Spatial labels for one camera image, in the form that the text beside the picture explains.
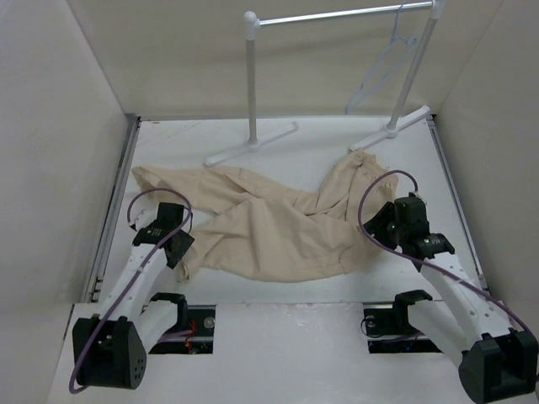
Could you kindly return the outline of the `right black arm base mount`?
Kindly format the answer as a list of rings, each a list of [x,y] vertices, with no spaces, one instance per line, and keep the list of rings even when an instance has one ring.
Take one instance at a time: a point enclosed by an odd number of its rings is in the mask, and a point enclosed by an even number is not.
[[[370,354],[440,354],[422,332],[398,323],[391,304],[363,306],[360,329],[367,338]]]

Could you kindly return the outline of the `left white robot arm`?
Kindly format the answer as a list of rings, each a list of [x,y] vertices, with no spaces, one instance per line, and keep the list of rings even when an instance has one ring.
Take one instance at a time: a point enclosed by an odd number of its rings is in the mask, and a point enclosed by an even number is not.
[[[188,328],[185,298],[151,289],[193,244],[183,229],[191,215],[189,205],[160,203],[154,217],[132,222],[136,234],[117,283],[96,313],[73,326],[72,394],[91,386],[135,390],[151,349],[166,332],[177,336]]]

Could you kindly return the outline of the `beige trousers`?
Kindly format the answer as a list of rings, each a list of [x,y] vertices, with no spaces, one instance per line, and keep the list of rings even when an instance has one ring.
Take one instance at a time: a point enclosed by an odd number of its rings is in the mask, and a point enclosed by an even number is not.
[[[398,178],[359,149],[341,158],[316,193],[293,189],[242,167],[166,169],[139,166],[132,174],[157,201],[167,189],[211,215],[176,266],[181,281],[210,268],[264,282],[297,283],[366,271],[380,250],[359,228],[395,199]]]

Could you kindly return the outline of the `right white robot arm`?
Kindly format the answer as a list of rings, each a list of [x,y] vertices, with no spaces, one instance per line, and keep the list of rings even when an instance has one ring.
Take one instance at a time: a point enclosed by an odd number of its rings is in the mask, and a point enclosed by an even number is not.
[[[387,202],[361,227],[378,246],[405,258],[437,290],[447,308],[414,290],[396,297],[392,326],[422,332],[456,366],[463,390],[475,403],[491,403],[536,389],[538,341],[516,330],[509,313],[472,284],[455,248],[433,233],[421,198]]]

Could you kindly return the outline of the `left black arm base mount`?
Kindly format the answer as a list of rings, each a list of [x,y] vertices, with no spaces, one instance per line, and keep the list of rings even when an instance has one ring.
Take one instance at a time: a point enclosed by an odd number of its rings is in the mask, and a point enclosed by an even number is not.
[[[185,296],[156,293],[151,302],[174,303],[177,322],[160,338],[149,354],[212,354],[216,326],[216,306],[190,305]]]

